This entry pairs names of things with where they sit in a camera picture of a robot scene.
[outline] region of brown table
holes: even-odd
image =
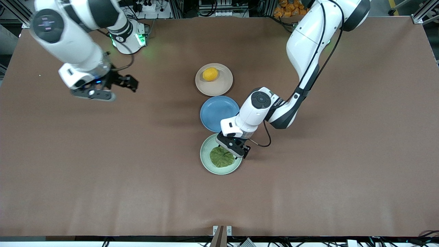
[[[194,76],[218,62],[234,74],[227,96],[238,104],[260,86],[287,98],[298,83],[288,34],[254,18],[161,20],[154,30],[124,71],[140,81],[138,92],[115,88],[112,103],[69,95],[61,62],[23,31],[0,88],[0,235],[204,235],[225,224],[249,236],[417,236],[439,228],[439,70],[421,25],[368,18],[345,33],[293,125],[269,126],[273,144],[253,147],[226,176],[199,160],[212,133],[200,122],[208,97]],[[91,35],[116,66],[129,62]],[[267,141],[263,128],[254,139]]]

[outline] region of lemon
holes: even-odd
[[[216,68],[210,67],[203,71],[203,79],[206,81],[213,81],[218,76],[218,70]]]

